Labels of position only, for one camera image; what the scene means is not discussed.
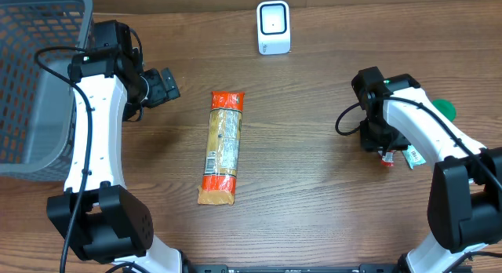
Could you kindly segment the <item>red snack stick packet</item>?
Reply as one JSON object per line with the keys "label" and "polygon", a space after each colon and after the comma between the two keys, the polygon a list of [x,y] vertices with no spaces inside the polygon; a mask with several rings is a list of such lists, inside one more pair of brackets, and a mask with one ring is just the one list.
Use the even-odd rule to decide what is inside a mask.
{"label": "red snack stick packet", "polygon": [[378,154],[380,155],[380,162],[383,166],[392,167],[395,164],[394,162],[395,150],[378,151]]}

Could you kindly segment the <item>teal wet wipes pack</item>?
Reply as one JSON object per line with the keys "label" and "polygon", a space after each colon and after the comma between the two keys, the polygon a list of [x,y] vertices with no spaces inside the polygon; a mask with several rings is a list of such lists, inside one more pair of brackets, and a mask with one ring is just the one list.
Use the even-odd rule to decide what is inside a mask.
{"label": "teal wet wipes pack", "polygon": [[413,145],[409,145],[402,151],[402,154],[410,169],[414,169],[415,166],[421,166],[426,163],[425,159]]}

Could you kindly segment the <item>green lid spice jar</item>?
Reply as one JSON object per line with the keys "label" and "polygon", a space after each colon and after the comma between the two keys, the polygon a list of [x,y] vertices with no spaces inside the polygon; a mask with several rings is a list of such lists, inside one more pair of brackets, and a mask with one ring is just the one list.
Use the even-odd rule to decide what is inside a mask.
{"label": "green lid spice jar", "polygon": [[457,117],[457,110],[454,105],[445,99],[436,99],[432,101],[433,106],[441,112],[449,121],[453,122]]}

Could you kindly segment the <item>long orange pasta packet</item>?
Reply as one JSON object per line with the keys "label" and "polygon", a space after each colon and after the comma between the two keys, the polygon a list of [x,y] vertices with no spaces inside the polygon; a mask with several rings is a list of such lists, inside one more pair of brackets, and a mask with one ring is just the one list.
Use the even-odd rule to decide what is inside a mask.
{"label": "long orange pasta packet", "polygon": [[213,91],[199,205],[235,202],[242,133],[243,92]]}

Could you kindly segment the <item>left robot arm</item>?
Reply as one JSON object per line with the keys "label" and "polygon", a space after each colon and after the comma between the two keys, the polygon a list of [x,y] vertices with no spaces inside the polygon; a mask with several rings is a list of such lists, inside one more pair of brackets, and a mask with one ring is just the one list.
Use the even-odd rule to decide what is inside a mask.
{"label": "left robot arm", "polygon": [[149,209],[127,190],[122,172],[122,123],[177,98],[171,75],[145,71],[141,46],[104,42],[72,52],[65,75],[39,65],[75,93],[71,167],[64,193],[46,207],[64,237],[59,270],[66,270],[72,251],[79,260],[111,264],[112,271],[191,272],[186,256],[155,235]]}

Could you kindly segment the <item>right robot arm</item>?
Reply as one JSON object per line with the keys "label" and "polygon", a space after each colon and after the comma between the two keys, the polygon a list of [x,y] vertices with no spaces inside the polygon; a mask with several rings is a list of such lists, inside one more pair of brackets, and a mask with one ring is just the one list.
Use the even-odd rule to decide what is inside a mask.
{"label": "right robot arm", "polygon": [[430,232],[400,257],[397,272],[451,272],[485,256],[501,240],[501,149],[489,149],[458,129],[408,74],[384,78],[361,70],[351,87],[366,112],[359,132],[366,151],[413,146],[433,175],[427,205]]}

